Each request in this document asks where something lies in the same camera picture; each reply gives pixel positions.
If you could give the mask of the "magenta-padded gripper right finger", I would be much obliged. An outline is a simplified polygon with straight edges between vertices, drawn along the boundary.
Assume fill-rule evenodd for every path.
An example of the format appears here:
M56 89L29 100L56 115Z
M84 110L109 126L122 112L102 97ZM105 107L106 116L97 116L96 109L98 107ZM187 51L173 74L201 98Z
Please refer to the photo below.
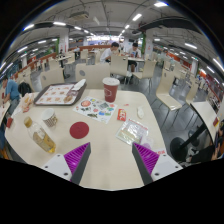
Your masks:
M132 144L132 154L145 185L182 169L168 154L159 155L137 143Z

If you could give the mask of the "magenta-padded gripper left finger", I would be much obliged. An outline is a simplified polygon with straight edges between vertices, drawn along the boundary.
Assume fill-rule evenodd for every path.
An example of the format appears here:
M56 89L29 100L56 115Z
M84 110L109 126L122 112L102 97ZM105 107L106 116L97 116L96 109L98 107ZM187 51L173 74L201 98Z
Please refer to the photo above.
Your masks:
M91 145L85 143L66 154L56 154L42 169L79 185L90 153Z

